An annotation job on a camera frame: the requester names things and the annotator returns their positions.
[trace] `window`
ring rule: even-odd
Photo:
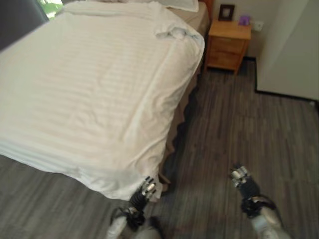
[[[62,8],[61,0],[37,0],[44,13],[49,19],[53,19],[55,14]]]

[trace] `baseboard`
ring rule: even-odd
[[[307,101],[307,102],[314,102],[315,108],[319,114],[319,101],[317,101],[317,100],[314,100],[311,98],[306,98],[306,97],[291,96],[291,95],[285,95],[285,94],[281,94],[281,93],[273,93],[273,92],[268,92],[268,91],[257,90],[257,61],[256,61],[256,57],[244,56],[244,60],[255,62],[255,93],[269,95],[269,96],[285,97],[285,98],[302,100],[302,101]]]

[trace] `pillow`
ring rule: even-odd
[[[166,7],[198,12],[198,0],[121,0],[122,2],[152,2],[158,1]]]

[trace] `picture frame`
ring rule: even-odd
[[[221,4],[219,9],[218,20],[219,21],[232,21],[235,5],[233,4]]]

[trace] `white bedsheet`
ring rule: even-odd
[[[0,154],[129,199],[157,178],[203,49],[155,2],[66,5],[0,54]]]

